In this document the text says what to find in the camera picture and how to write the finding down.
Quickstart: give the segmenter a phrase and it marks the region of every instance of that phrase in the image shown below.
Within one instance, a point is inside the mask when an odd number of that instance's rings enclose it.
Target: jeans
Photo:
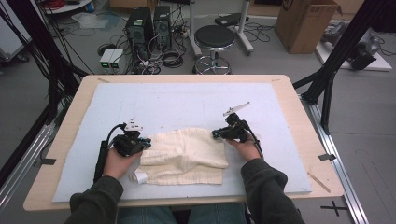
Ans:
[[[176,224],[170,207],[120,208],[118,224]],[[191,209],[189,224],[245,224],[245,206],[242,203],[196,205]]]

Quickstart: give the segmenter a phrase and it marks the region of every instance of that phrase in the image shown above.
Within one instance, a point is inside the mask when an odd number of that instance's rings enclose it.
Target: jacket sleeve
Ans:
[[[304,223],[293,201],[283,189],[288,177],[261,159],[247,162],[241,169],[247,206],[255,223]]]
[[[117,216],[117,203],[122,193],[122,185],[117,179],[102,176],[84,193],[72,195],[70,198],[72,214],[65,223],[114,224]]]

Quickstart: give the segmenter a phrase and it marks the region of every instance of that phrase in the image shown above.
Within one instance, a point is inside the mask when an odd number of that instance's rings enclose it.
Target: hand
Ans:
[[[117,150],[113,147],[107,153],[106,165],[103,171],[103,175],[109,175],[116,179],[121,178],[128,171],[134,161],[142,155],[143,152],[139,152],[130,157],[122,157],[117,153]]]
[[[239,155],[245,161],[251,161],[257,158],[261,158],[260,153],[256,148],[256,145],[254,145],[253,137],[250,134],[247,135],[247,141],[245,143],[240,143],[233,139],[226,139],[226,141],[238,150]]]

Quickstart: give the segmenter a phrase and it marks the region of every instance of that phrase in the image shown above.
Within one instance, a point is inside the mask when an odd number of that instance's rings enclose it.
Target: stool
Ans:
[[[193,73],[231,74],[230,64],[220,58],[217,51],[226,50],[233,45],[235,41],[233,31],[224,26],[208,25],[195,32],[194,40],[200,49],[210,50],[210,56],[199,58],[192,69]]]

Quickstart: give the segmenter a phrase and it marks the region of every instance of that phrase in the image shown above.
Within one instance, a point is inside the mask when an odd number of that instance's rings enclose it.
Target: gray floor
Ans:
[[[214,23],[214,16],[197,19],[197,26]],[[62,26],[73,32],[66,36],[84,62],[95,74],[101,74],[97,48],[110,41],[113,35],[121,35],[124,21],[111,17],[112,26],[104,30],[80,30],[70,20],[62,18]],[[273,25],[275,19],[251,18],[250,22]],[[316,72],[321,63],[313,54],[290,55],[277,39],[274,30],[265,31],[269,42],[254,41],[255,51],[247,56],[239,41],[228,51],[221,53],[233,67],[234,74],[287,75],[292,82]],[[381,34],[386,41],[384,49],[396,51],[396,36]],[[161,74],[191,74],[193,53],[185,42],[187,52],[184,64],[177,68],[163,68]],[[74,63],[86,69],[72,53]],[[396,67],[395,56],[384,56]],[[27,133],[48,102],[48,82],[39,73],[34,62],[12,62],[0,68],[0,142],[3,166],[14,148]],[[334,83],[330,131],[352,181],[364,212],[370,223],[396,223],[396,76],[394,71],[351,71],[340,69]],[[297,90],[302,93],[306,87]],[[23,201],[38,169],[33,167],[21,183],[7,208],[0,215],[0,223],[60,223],[68,211],[26,212]],[[296,200],[306,223],[351,223],[348,211],[332,209],[332,201],[345,207],[343,198],[322,200]]]

